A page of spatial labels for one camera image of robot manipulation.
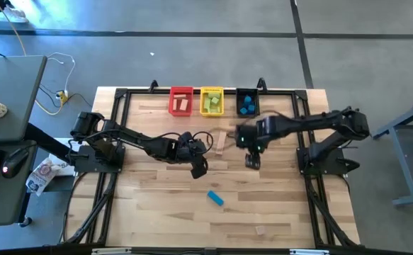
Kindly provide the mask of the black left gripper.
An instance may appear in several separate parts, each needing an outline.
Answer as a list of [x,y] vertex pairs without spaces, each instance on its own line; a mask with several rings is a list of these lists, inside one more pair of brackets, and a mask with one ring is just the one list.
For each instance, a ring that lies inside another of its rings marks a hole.
[[192,163],[193,179],[199,179],[207,173],[208,161],[203,156],[206,153],[206,146],[201,139],[194,138],[190,132],[185,132],[173,141],[172,147],[175,163]]

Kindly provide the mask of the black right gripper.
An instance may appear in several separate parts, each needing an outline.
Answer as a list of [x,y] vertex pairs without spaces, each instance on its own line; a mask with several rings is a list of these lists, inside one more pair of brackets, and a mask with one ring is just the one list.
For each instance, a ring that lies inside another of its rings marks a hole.
[[235,127],[235,143],[240,149],[248,149],[250,153],[245,155],[245,167],[259,170],[261,157],[268,144],[273,140],[273,121],[258,120],[254,125],[241,124]]

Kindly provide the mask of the blue rectangular wooden block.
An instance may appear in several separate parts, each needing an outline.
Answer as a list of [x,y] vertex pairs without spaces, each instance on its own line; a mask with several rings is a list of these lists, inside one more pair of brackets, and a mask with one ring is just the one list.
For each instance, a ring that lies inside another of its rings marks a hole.
[[214,191],[208,191],[207,196],[209,197],[209,199],[211,199],[215,204],[219,205],[219,206],[223,206],[224,205],[224,200],[221,199],[221,197],[215,193]]

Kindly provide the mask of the natural wooden plank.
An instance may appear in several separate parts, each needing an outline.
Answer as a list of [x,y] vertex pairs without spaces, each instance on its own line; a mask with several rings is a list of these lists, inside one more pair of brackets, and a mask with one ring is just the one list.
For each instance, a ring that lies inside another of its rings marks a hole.
[[227,139],[227,133],[225,131],[220,131],[219,137],[217,139],[216,150],[215,150],[216,155],[222,155],[224,147],[225,147],[226,139]]

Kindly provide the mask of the black plastic basket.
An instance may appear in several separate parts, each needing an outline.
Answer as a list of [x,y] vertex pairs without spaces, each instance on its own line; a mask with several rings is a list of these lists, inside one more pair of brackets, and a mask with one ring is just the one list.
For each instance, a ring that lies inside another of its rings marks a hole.
[[[254,114],[246,114],[246,115],[242,115],[240,113],[240,109],[241,108],[246,108],[247,106],[244,105],[244,97],[245,96],[251,96],[252,97],[252,102],[250,103],[250,105],[255,105],[256,109],[255,109],[255,113]],[[258,89],[241,89],[238,88],[236,89],[236,109],[237,109],[237,115],[240,118],[247,118],[247,117],[255,117],[258,116],[260,114],[260,107],[259,107],[259,90]]]

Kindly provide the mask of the yellow plastic basket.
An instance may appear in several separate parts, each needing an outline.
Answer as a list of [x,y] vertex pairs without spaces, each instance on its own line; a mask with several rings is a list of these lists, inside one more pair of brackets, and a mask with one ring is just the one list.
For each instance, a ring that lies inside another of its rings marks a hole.
[[[218,104],[210,103],[211,108],[219,107],[221,113],[207,113],[207,110],[204,109],[203,104],[204,100],[208,98],[208,93],[221,93],[221,97],[219,98],[220,101]],[[224,114],[225,111],[225,97],[224,97],[224,89],[222,87],[212,87],[212,86],[205,86],[200,88],[200,114],[204,117],[218,117]]]

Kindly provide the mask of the red plastic basket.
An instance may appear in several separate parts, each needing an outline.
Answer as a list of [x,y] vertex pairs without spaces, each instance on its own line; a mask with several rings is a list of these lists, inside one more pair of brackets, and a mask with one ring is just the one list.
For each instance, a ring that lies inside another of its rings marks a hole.
[[[186,94],[186,98],[174,98],[174,94]],[[173,100],[177,99],[177,109],[172,111]],[[179,111],[181,99],[189,100],[186,111]],[[188,117],[192,113],[193,108],[193,87],[190,86],[172,86],[169,94],[169,113],[175,117]]]

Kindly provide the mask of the white cardboard box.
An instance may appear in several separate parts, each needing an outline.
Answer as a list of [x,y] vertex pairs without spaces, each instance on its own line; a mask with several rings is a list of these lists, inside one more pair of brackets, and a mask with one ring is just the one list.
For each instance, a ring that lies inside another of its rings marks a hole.
[[[69,138],[55,138],[58,142],[61,142],[63,145],[67,146],[69,149],[69,143],[68,140]],[[74,152],[78,152],[81,144],[78,144],[77,142],[72,142],[72,149]],[[49,154],[48,157],[53,164],[59,165],[60,170],[57,173],[57,176],[78,176],[76,172],[74,171],[74,166],[68,165],[65,161],[62,161],[58,157],[56,157],[53,154]]]

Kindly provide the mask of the grey-blue metal table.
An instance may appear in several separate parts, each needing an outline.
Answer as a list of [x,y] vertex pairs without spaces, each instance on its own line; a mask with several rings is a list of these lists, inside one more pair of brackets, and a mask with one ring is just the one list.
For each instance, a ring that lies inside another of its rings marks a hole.
[[391,120],[371,133],[374,140],[383,135],[391,137],[395,154],[400,163],[409,195],[392,201],[394,206],[413,204],[413,106],[406,113]]

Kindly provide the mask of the black desk leg beam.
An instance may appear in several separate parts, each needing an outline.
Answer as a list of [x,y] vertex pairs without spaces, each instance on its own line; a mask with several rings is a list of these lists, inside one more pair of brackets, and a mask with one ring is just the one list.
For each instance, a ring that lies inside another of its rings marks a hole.
[[69,159],[67,157],[69,153],[68,146],[49,136],[33,124],[27,124],[24,139],[35,141],[37,145],[42,147],[45,151],[55,155],[62,161],[69,163]]

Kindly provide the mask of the crumpled white printed bag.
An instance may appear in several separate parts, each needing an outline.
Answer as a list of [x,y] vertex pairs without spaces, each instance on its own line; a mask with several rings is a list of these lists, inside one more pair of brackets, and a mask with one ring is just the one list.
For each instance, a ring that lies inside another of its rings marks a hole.
[[44,159],[27,178],[27,189],[40,196],[61,169],[62,167],[59,164],[54,164],[50,158]]

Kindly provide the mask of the black computer mouse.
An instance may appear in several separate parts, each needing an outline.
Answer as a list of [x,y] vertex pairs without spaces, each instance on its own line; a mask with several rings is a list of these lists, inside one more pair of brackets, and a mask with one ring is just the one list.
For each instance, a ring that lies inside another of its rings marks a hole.
[[27,149],[17,149],[15,152],[11,153],[5,160],[1,175],[6,179],[12,179],[18,174],[23,163],[28,158],[29,152]]

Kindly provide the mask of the dark desk top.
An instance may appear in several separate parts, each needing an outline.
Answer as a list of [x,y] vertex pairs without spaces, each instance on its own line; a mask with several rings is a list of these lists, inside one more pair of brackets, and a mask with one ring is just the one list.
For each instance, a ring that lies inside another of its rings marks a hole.
[[[2,166],[6,158],[17,149],[27,149],[28,158],[20,171],[13,178],[4,178],[1,175]],[[26,180],[33,169],[37,145],[34,141],[12,142],[0,144],[0,226],[22,222],[28,209],[30,192],[26,187]]]

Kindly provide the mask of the person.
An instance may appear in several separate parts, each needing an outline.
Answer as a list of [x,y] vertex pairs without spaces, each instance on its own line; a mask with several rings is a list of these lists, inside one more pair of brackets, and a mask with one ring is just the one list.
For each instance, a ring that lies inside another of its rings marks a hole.
[[16,8],[11,0],[0,0],[0,21],[12,23],[28,23],[24,11]]

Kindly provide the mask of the silver metal bracket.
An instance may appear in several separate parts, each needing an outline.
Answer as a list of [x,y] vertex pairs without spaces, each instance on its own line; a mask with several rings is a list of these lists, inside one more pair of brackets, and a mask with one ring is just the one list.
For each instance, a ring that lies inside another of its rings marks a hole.
[[290,255],[330,255],[328,250],[321,249],[290,249]]
[[130,255],[131,248],[126,247],[105,247],[92,249],[91,255]]

